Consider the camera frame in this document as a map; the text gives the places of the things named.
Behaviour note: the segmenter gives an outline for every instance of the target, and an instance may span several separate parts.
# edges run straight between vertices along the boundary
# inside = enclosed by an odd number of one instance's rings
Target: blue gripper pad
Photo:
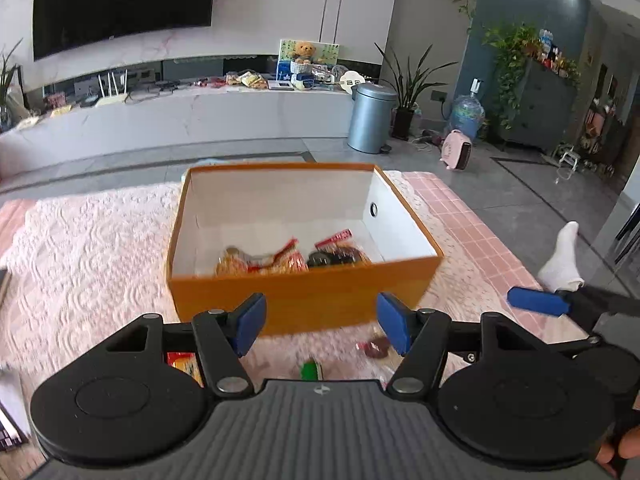
[[[562,314],[569,313],[569,304],[560,296],[531,288],[511,287],[511,290],[507,292],[507,301],[516,308],[549,316],[560,317]]]
[[[400,355],[406,354],[411,348],[411,328],[415,323],[415,313],[398,298],[386,292],[378,294],[376,313],[378,323],[393,348]]]
[[[267,319],[267,299],[263,294],[252,294],[233,312],[236,318],[236,336],[229,342],[238,357],[246,355]]]

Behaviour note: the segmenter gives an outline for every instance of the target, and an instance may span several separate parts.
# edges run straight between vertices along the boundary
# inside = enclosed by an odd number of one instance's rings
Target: white marble wall
[[[281,38],[334,40],[345,59],[379,63],[394,0],[214,0],[210,27],[149,32],[33,61],[33,0],[0,0],[0,48],[22,38],[15,60],[30,90],[85,73],[172,57],[276,54]]]

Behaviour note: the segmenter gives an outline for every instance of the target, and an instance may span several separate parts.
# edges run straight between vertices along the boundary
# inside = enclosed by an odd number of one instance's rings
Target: teddy bear
[[[296,41],[294,50],[289,53],[289,57],[298,64],[310,64],[315,53],[316,48],[313,43]]]

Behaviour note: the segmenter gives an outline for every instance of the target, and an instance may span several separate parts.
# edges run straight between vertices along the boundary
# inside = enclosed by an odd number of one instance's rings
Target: bottle
[[[476,98],[480,83],[481,81],[474,79],[471,85],[471,94],[461,95],[453,102],[451,117],[447,124],[448,132],[460,130],[469,139],[476,138],[478,130],[484,121],[484,108]]]
[[[542,52],[548,56],[554,42],[554,35],[550,31],[546,30],[546,28],[541,28],[540,41],[542,42]]]

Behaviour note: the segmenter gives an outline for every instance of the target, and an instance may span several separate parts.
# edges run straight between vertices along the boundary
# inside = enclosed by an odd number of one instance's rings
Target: wall outlet
[[[443,103],[447,100],[447,93],[441,92],[440,90],[433,90],[431,91],[431,100]]]

